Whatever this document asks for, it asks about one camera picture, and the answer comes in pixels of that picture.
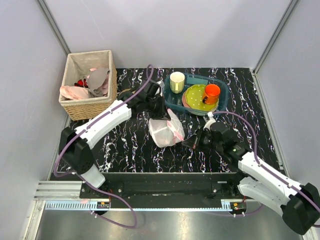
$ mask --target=black marble table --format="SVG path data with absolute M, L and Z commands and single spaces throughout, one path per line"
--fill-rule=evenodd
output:
M 266 124 L 257 90 L 249 68 L 156 68 L 152 79 L 164 80 L 172 72 L 217 78 L 229 88 L 227 111 L 237 113 L 247 119 L 257 134 L 258 155 L 268 164 L 279 170 L 278 160 L 270 133 Z M 124 89 L 138 86 L 146 78 L 145 69 L 117 69 L 118 93 Z M 204 126 L 201 116 L 174 111 L 182 122 L 185 138 L 189 137 L 198 126 Z M 134 173 L 217 173 L 229 172 L 228 165 L 214 150 L 192 150 L 181 144 L 159 148 L 154 143 L 148 130 L 148 113 L 123 122 L 97 143 L 93 150 L 96 164 L 101 172 Z M 233 115 L 219 115 L 222 121 L 233 128 L 238 137 L 253 148 L 252 133 L 248 127 Z M 85 123 L 71 121 L 76 128 Z M 59 166 L 60 172 L 68 170 L 65 163 Z

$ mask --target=mug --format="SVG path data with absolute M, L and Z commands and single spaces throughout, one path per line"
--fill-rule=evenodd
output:
M 220 96 L 220 87 L 215 84 L 208 84 L 204 88 L 202 102 L 204 104 L 213 105 L 216 104 Z
M 185 86 L 185 75 L 182 72 L 175 71 L 170 74 L 170 88 L 175 94 L 182 92 Z

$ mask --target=yellow green plate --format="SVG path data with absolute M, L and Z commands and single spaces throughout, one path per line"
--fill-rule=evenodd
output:
M 206 112 L 217 108 L 219 101 L 217 101 L 216 104 L 211 105 L 202 102 L 205 87 L 206 85 L 204 84 L 195 84 L 185 91 L 185 101 L 190 108 Z

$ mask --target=basket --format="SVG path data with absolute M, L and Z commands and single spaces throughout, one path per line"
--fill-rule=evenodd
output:
M 66 59 L 62 86 L 74 86 L 91 68 L 109 68 L 107 96 L 68 100 L 61 94 L 59 103 L 72 120 L 91 119 L 107 109 L 117 97 L 117 71 L 111 50 L 70 53 Z

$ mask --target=white plastic bag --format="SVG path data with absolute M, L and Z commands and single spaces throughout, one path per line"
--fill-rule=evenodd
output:
M 185 132 L 177 116 L 168 109 L 171 121 L 149 120 L 149 132 L 153 141 L 159 148 L 173 146 L 185 138 Z

